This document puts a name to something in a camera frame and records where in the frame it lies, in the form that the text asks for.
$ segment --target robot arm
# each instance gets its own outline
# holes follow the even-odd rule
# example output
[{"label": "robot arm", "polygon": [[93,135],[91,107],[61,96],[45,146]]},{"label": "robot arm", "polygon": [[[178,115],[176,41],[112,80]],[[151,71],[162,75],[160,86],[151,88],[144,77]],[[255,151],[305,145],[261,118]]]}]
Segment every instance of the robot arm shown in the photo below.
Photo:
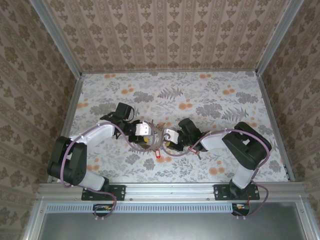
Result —
[{"label": "robot arm", "polygon": [[63,180],[71,185],[80,185],[95,191],[108,192],[109,179],[87,170],[87,151],[111,138],[119,137],[119,131],[113,126],[105,123],[117,125],[129,141],[133,143],[144,142],[143,136],[151,135],[151,128],[145,122],[136,120],[132,123],[126,121],[129,118],[132,107],[124,103],[119,103],[116,111],[101,117],[96,124],[97,127],[90,130],[85,136],[74,135],[71,138],[60,136],[54,145],[52,155],[48,164],[47,173],[60,179],[62,162],[68,146],[72,141],[79,138],[72,146],[63,170]]},{"label": "robot arm", "polygon": [[[178,131],[164,130],[165,134],[169,134],[165,136],[165,140],[169,141],[167,145],[169,149],[182,151],[185,146],[191,147],[207,135],[194,147],[197,152],[220,148],[228,148],[232,152],[240,164],[229,183],[229,194],[235,199],[239,198],[251,183],[259,163],[266,158],[265,147],[255,138],[239,132],[221,132],[213,135],[201,133],[189,118],[182,120],[178,125],[180,127]],[[245,122],[239,122],[234,129],[254,135],[271,151],[271,144]]]}]

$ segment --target floral tablecloth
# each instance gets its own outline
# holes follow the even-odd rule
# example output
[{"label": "floral tablecloth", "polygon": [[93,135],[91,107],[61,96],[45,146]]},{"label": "floral tablecloth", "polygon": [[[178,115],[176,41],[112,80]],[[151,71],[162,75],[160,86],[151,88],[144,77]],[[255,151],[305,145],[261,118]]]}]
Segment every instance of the floral tablecloth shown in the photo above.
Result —
[{"label": "floral tablecloth", "polygon": [[[247,122],[272,144],[259,182],[285,182],[286,172],[254,72],[159,72],[84,74],[71,136],[92,127],[119,102],[135,109],[134,119],[153,120],[157,129],[178,128],[190,118],[202,131]],[[139,153],[124,138],[106,139],[89,151],[87,169],[117,183],[228,182],[239,163],[227,148],[170,157],[160,150]]]}]

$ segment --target floral wallpaper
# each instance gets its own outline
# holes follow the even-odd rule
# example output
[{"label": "floral wallpaper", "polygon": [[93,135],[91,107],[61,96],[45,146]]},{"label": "floral wallpaper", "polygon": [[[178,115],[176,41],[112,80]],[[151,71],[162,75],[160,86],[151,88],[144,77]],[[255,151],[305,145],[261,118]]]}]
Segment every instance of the floral wallpaper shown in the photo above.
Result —
[{"label": "floral wallpaper", "polygon": [[320,1],[305,0],[263,73],[297,181],[320,223]]},{"label": "floral wallpaper", "polygon": [[254,69],[290,0],[45,0],[82,72]]},{"label": "floral wallpaper", "polygon": [[27,0],[0,0],[0,239],[21,238],[75,78]]},{"label": "floral wallpaper", "polygon": [[163,129],[177,129],[184,118],[190,118],[202,132],[247,122],[272,144],[271,157],[256,180],[288,180],[253,71],[84,74],[82,78],[71,135],[92,127],[119,102],[135,109],[134,120],[153,121],[157,132],[155,147],[147,153],[131,149],[122,136],[106,139],[88,151],[87,169],[111,182],[228,182],[239,163],[227,148],[201,152],[200,157],[194,153],[171,157],[160,150],[161,157],[156,158]]}]

